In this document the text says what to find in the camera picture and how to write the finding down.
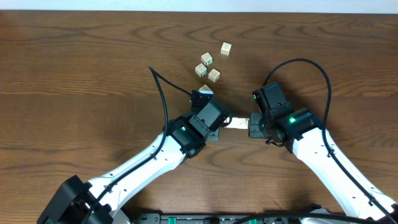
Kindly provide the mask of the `yellow edged wooden block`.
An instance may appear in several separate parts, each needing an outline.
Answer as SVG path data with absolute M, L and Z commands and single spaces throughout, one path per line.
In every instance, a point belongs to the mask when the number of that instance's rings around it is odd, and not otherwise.
M 211 89 L 208 85 L 203 85 L 201 88 L 199 88 L 199 91 L 211 91 Z

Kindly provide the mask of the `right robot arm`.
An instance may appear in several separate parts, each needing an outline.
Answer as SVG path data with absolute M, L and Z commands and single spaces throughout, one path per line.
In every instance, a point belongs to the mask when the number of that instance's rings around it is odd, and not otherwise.
M 306 164 L 349 217 L 397 223 L 397 202 L 381 192 L 344 155 L 308 109 L 264 110 L 249 119 L 252 138 L 285 147 Z

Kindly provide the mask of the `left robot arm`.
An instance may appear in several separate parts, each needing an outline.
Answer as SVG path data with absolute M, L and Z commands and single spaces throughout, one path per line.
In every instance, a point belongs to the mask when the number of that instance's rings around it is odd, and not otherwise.
M 195 157 L 208 135 L 231 121 L 231 113 L 210 100 L 173 120 L 142 152 L 114 170 L 83 182 L 77 175 L 58 188 L 38 223 L 112 223 L 135 194 L 185 159 Z

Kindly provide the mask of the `wooden block row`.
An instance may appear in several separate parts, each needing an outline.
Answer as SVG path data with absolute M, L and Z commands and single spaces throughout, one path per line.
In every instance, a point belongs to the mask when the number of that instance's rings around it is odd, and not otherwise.
M 245 118 L 233 118 L 232 125 L 236 129 L 247 129 L 245 126 Z

